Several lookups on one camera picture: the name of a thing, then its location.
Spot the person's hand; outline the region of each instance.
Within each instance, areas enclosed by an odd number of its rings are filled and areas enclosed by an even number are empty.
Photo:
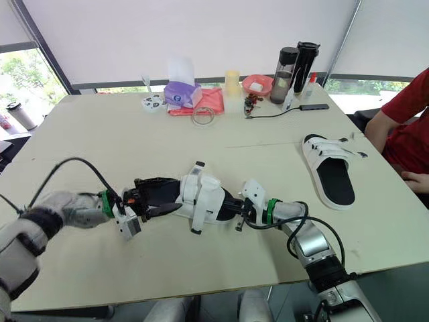
[[[403,171],[401,176],[415,193],[429,193],[429,174]]]

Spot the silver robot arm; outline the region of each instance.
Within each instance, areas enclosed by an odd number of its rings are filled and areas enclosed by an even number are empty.
[[[119,214],[114,202],[102,194],[52,193],[0,229],[0,322],[11,318],[10,301],[37,278],[37,257],[63,226],[92,228],[115,217],[117,222],[122,218],[124,225],[133,230],[135,215],[128,220],[129,214]]]
[[[306,206],[301,203],[268,199],[255,180],[245,183],[242,195],[246,198],[245,205],[248,203],[256,210],[256,225],[270,225],[306,213]],[[300,223],[299,219],[280,227],[291,236]],[[323,232],[311,220],[305,220],[293,238],[292,249],[316,288],[323,309],[331,312],[331,321],[381,321],[353,275],[347,274]]]

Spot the white table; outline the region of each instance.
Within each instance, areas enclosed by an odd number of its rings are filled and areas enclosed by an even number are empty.
[[[426,208],[317,85],[309,103],[328,103],[328,111],[252,120],[222,115],[206,128],[188,117],[146,113],[140,105],[144,96],[63,99],[0,176],[0,193],[28,203],[55,163],[69,156],[93,162],[117,191],[137,177],[180,178],[201,160],[235,196],[245,180],[255,178],[271,197],[306,201],[311,215],[340,234],[349,272],[429,261]],[[276,107],[265,109],[260,113],[276,112]],[[300,140],[310,133],[353,136],[351,148],[368,153],[349,170],[357,198],[352,209],[333,211],[318,199],[300,151]],[[84,165],[69,163],[45,191],[102,189]],[[0,225],[15,218],[4,203],[0,213]],[[238,233],[235,224],[205,225],[198,236],[190,233],[187,219],[169,215],[142,225],[128,243],[113,222],[91,230],[66,227],[48,245],[39,278],[13,310],[126,303],[307,279],[281,231],[245,227]],[[333,236],[321,229],[338,250]]]

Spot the black water bottle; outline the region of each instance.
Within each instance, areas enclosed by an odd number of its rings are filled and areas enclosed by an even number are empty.
[[[298,42],[299,54],[291,80],[291,84],[294,84],[295,94],[300,94],[304,89],[313,61],[319,55],[319,47],[320,45],[312,42]]]

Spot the pink bowl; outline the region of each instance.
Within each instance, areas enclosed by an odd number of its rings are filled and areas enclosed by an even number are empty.
[[[257,82],[263,86],[262,91],[258,92],[258,91],[254,91],[253,89],[250,89],[250,85],[252,85],[252,83],[254,82]],[[241,84],[243,85],[243,88],[245,89],[246,92],[253,93],[258,96],[266,96],[273,89],[273,79],[265,75],[258,75],[258,74],[250,75],[244,78]]]

